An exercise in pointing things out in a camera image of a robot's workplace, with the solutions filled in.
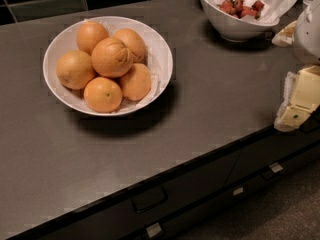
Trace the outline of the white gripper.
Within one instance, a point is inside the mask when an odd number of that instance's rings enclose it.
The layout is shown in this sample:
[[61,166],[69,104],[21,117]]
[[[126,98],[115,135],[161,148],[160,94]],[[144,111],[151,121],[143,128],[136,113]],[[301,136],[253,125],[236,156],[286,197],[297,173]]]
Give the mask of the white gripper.
[[[320,63],[320,0],[305,0],[304,10],[272,39],[279,47],[293,44],[297,58],[304,64]],[[274,121],[281,132],[298,129],[320,106],[320,66],[308,65],[297,73],[288,72],[283,102]]]

